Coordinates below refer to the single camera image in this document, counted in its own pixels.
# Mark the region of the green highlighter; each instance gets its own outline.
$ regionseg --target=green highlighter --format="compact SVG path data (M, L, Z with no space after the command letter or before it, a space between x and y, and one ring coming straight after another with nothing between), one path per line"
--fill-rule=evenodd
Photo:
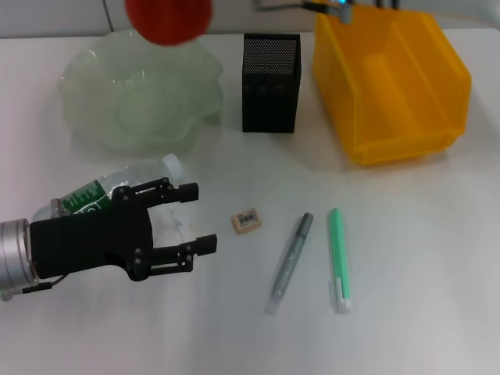
M333 209L330 214L330 239L338 312L350 313L351 288L349 286L349 268L345 253L344 221L339 209Z

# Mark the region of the black mesh pen holder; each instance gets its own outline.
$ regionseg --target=black mesh pen holder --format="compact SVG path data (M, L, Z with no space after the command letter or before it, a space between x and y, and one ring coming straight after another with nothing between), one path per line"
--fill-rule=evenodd
M293 133L301 73L299 34L245 34L243 131Z

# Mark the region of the storage bin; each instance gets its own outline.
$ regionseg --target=storage bin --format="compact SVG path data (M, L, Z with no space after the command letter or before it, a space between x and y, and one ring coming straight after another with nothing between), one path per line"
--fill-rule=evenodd
M471 77L434 18L356 5L319 15L313 71L338 137L361 165L440 152L464 133Z

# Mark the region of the pen cap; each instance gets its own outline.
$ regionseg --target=pen cap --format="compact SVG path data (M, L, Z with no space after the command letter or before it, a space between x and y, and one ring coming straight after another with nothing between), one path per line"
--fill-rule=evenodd
M313 224L313 219L314 219L313 215L311 215L310 213L305 213L304 216L302 217L302 221L298 225L297 232L295 233L295 235L306 238L307 233L311 228L311 224Z

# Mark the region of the bottle cap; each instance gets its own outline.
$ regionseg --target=bottle cap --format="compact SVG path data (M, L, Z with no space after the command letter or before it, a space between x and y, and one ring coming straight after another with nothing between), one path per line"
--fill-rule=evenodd
M162 157L162 163L170 172L170 182L178 184L184 179L184 170L179 159L174 154L165 155Z

